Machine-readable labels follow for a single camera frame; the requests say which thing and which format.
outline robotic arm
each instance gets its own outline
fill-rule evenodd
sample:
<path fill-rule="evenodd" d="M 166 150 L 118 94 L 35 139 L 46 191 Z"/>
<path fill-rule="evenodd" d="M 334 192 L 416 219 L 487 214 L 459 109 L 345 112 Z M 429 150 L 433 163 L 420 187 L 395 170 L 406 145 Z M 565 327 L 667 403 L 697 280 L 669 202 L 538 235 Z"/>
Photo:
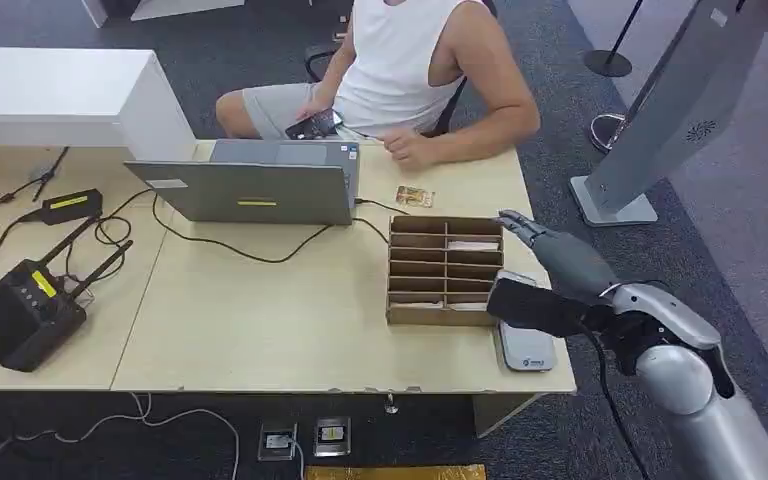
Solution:
<path fill-rule="evenodd" d="M 489 313 L 515 328 L 556 337 L 600 334 L 617 367 L 640 378 L 662 409 L 678 460 L 692 478 L 768 480 L 768 435 L 729 374 L 720 334 L 669 293 L 644 283 L 623 283 L 590 245 L 503 210 L 498 221 L 534 251 L 555 278 L 591 295 L 596 306 L 581 321 L 539 319 L 521 308 L 526 284 L 497 280 Z"/>

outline man's arm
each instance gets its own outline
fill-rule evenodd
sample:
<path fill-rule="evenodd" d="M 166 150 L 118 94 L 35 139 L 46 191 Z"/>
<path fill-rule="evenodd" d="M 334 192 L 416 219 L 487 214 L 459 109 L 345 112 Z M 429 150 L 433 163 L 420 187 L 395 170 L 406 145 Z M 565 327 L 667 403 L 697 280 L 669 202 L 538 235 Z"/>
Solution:
<path fill-rule="evenodd" d="M 334 105 L 337 88 L 340 87 L 343 76 L 355 61 L 355 41 L 352 33 L 353 23 L 349 19 L 349 29 L 346 32 L 346 37 L 343 39 L 343 44 L 340 45 L 340 48 L 331 57 L 328 69 L 325 71 L 322 81 L 319 82 L 313 99 L 299 111 L 299 120 L 331 108 Z"/>
<path fill-rule="evenodd" d="M 502 27 L 486 7 L 464 2 L 449 17 L 441 37 L 487 105 L 481 121 L 432 139 L 409 132 L 386 135 L 385 146 L 407 168 L 498 155 L 540 128 L 540 113 Z"/>

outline gray laptop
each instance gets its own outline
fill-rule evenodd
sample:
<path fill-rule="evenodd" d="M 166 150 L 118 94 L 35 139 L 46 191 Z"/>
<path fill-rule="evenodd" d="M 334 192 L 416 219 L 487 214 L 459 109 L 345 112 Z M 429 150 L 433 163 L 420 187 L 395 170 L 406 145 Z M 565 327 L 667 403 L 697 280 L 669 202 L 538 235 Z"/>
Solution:
<path fill-rule="evenodd" d="M 209 162 L 125 162 L 194 222 L 350 225 L 358 189 L 351 142 L 217 140 Z"/>

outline person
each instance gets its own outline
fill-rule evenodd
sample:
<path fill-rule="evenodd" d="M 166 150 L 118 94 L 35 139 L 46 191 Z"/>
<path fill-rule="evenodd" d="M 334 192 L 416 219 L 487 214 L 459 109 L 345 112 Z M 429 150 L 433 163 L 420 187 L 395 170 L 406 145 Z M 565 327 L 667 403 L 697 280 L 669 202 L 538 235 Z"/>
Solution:
<path fill-rule="evenodd" d="M 423 136 L 463 75 L 487 114 L 466 128 Z M 229 137 L 282 139 L 287 127 L 328 108 L 350 133 L 381 140 L 406 169 L 492 157 L 540 126 L 507 38 L 480 0 L 355 0 L 321 82 L 229 92 L 217 100 L 216 115 Z"/>

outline floor socket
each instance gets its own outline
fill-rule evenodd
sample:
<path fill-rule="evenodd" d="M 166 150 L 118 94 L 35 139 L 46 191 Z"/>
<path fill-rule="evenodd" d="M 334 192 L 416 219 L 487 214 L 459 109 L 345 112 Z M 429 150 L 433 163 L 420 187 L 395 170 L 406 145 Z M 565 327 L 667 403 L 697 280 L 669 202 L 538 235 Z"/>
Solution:
<path fill-rule="evenodd" d="M 352 451 L 352 419 L 327 417 L 316 421 L 313 455 L 342 457 Z"/>
<path fill-rule="evenodd" d="M 260 426 L 257 459 L 261 462 L 292 460 L 296 449 L 288 440 L 296 440 L 298 424 L 290 422 L 264 422 Z"/>

